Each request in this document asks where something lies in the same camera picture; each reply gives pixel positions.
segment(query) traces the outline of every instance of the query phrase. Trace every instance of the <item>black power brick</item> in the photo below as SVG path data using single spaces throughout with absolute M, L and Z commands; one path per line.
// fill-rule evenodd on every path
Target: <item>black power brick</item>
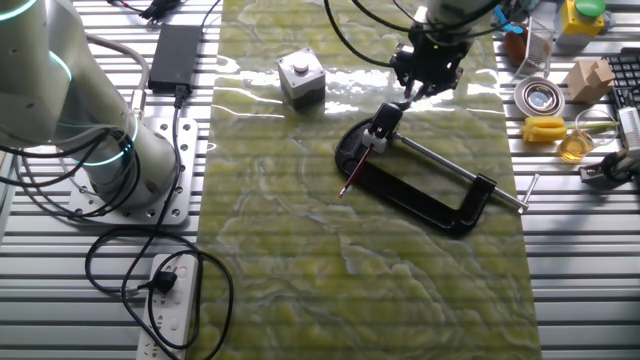
M 200 26 L 163 24 L 149 74 L 149 89 L 174 94 L 178 86 L 184 86 L 191 94 L 201 40 Z

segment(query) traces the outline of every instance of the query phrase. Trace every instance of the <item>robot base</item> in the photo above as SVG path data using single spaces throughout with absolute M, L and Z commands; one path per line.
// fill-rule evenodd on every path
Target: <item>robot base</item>
M 168 140 L 173 137 L 172 119 L 145 119 L 147 127 L 161 134 Z M 171 206 L 164 218 L 164 225 L 180 225 L 189 215 L 189 200 L 191 197 L 191 180 L 193 179 L 193 169 L 196 155 L 196 143 L 198 140 L 198 124 L 193 119 L 180 119 L 178 126 L 178 146 L 181 147 L 182 166 L 184 171 L 180 176 L 176 193 L 173 194 Z M 79 171 L 75 176 L 76 182 L 80 186 L 91 189 L 89 178 L 84 171 Z M 95 218 L 97 223 L 87 223 L 88 225 L 155 225 L 158 216 L 167 198 L 167 192 L 158 197 L 155 202 L 137 209 L 123 209 L 114 211 L 103 217 Z M 74 187 L 69 201 L 69 208 L 78 213 L 88 213 L 104 205 L 104 201 L 97 196 L 89 195 Z

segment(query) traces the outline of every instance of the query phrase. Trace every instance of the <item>green cap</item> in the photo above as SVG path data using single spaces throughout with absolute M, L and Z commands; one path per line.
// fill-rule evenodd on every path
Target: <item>green cap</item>
M 576 10 L 582 16 L 596 18 L 604 14 L 604 0 L 575 0 Z

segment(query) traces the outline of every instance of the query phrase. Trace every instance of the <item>clear plastic cup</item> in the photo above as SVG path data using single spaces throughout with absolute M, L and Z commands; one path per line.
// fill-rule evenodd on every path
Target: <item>clear plastic cup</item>
M 606 115 L 595 118 L 587 114 Z M 618 137 L 618 123 L 602 110 L 589 109 L 581 112 L 575 120 L 575 127 L 558 146 L 560 158 L 568 163 L 580 162 L 593 149 L 611 144 Z

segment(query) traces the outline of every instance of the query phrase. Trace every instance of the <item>green marble mat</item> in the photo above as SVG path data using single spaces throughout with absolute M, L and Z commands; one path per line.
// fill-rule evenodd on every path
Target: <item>green marble mat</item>
M 344 0 L 353 44 L 386 60 L 402 37 Z M 368 2 L 407 24 L 391 2 Z M 236 301 L 219 359 L 540 359 L 522 228 L 494 201 L 464 241 L 448 239 L 344 185 L 341 136 L 402 98 L 392 71 L 356 57 L 317 0 L 225 0 L 198 245 L 230 268 Z M 282 104 L 275 60 L 310 46 L 327 71 L 323 105 Z M 515 193 L 491 38 L 457 91 L 420 101 L 401 132 Z M 457 207 L 469 183 L 407 150 L 374 158 Z M 227 287 L 207 270 L 200 359 L 215 345 Z

